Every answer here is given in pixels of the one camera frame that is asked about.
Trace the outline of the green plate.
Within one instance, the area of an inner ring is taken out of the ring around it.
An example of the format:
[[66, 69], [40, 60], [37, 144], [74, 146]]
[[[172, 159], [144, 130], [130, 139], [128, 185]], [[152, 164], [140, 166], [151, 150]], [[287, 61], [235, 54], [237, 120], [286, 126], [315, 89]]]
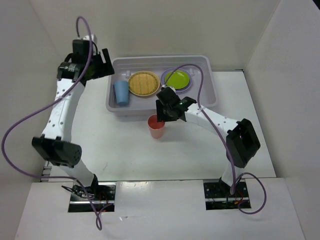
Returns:
[[173, 87], [176, 90], [181, 90], [188, 87], [191, 83], [191, 77], [185, 71], [177, 70], [170, 77], [171, 73], [172, 71], [169, 71], [164, 75], [164, 80], [167, 86]]

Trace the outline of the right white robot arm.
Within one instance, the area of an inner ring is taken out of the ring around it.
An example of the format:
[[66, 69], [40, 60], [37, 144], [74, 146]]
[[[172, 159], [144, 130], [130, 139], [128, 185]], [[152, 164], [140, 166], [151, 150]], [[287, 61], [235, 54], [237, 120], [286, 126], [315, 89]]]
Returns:
[[249, 160], [261, 147], [257, 133], [250, 120], [235, 120], [220, 115], [190, 97], [180, 99], [171, 87], [163, 87], [156, 94], [158, 122], [182, 120], [196, 124], [214, 134], [222, 141], [229, 164], [219, 184], [220, 193], [229, 197], [237, 190], [237, 183]]

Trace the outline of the lavender plastic plate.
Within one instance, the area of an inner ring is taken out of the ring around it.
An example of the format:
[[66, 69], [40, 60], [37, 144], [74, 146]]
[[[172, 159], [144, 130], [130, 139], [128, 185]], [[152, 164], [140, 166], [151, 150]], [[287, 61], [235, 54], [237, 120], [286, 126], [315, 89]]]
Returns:
[[[165, 71], [162, 73], [161, 78], [160, 78], [160, 81], [161, 81], [161, 84], [162, 84], [162, 85], [167, 84], [167, 83], [165, 82], [165, 75], [166, 75], [168, 72], [173, 71], [174, 69], [175, 69], [174, 67], [173, 67], [173, 68], [169, 68], [169, 69], [165, 70]], [[181, 69], [181, 68], [180, 68], [180, 69], [178, 69], [178, 70], [176, 70], [176, 71], [184, 71], [184, 72], [186, 72], [186, 73], [190, 76], [190, 84], [189, 84], [189, 86], [187, 86], [186, 88], [180, 89], [180, 90], [177, 90], [177, 89], [176, 89], [177, 92], [185, 92], [186, 90], [188, 90], [188, 89], [192, 86], [192, 77], [191, 77], [191, 75], [190, 75], [186, 70], [184, 70], [184, 69]]]

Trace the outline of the woven bamboo round plate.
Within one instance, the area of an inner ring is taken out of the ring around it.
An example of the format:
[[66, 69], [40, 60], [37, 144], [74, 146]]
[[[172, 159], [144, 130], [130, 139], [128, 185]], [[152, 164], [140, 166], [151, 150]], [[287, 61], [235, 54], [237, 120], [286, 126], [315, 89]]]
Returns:
[[149, 97], [160, 88], [159, 77], [151, 71], [138, 71], [128, 79], [129, 91], [138, 97]]

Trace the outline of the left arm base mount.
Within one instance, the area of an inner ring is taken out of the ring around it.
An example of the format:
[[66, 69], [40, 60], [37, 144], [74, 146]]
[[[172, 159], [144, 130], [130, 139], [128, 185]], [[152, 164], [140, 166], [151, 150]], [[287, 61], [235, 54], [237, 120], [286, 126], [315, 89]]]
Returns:
[[[69, 213], [87, 213], [93, 212], [87, 195], [83, 189], [77, 185], [68, 187], [61, 186], [64, 190], [70, 192]], [[97, 193], [94, 194], [89, 189], [87, 190], [92, 204], [97, 212], [114, 212], [116, 198], [116, 183], [115, 182], [100, 182]]]

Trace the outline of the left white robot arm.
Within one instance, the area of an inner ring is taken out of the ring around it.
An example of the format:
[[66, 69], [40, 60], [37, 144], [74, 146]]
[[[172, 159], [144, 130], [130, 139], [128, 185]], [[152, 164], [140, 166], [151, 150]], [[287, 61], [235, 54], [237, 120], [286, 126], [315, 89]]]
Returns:
[[41, 136], [31, 141], [44, 160], [81, 182], [70, 191], [88, 200], [96, 199], [102, 189], [97, 176], [81, 160], [81, 146], [72, 143], [72, 125], [87, 81], [115, 73], [108, 50], [99, 52], [96, 41], [90, 41], [89, 36], [73, 40], [72, 53], [57, 69], [58, 103], [53, 106]]

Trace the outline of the blue plastic cup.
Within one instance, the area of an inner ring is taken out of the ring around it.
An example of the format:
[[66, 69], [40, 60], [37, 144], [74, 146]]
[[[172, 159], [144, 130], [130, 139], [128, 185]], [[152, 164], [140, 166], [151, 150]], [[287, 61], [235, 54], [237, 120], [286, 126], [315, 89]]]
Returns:
[[116, 103], [119, 106], [127, 106], [129, 103], [129, 84], [126, 80], [118, 80], [114, 83]]

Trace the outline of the coral plastic cup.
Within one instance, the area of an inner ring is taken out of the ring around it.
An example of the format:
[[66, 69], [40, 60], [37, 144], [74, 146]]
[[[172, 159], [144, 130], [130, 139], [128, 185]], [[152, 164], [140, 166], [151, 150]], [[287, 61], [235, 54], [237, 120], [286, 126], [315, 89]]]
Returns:
[[159, 139], [163, 136], [165, 130], [165, 122], [158, 121], [157, 115], [151, 115], [147, 120], [149, 132], [154, 139]]

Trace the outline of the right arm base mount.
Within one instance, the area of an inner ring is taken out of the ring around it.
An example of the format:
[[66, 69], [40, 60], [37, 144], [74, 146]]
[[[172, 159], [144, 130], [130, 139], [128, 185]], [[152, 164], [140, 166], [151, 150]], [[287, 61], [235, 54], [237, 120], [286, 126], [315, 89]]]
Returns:
[[240, 181], [233, 195], [227, 196], [220, 186], [218, 180], [204, 181], [205, 208], [211, 210], [232, 210], [237, 209], [238, 205], [243, 209], [250, 209], [251, 203], [245, 181]]

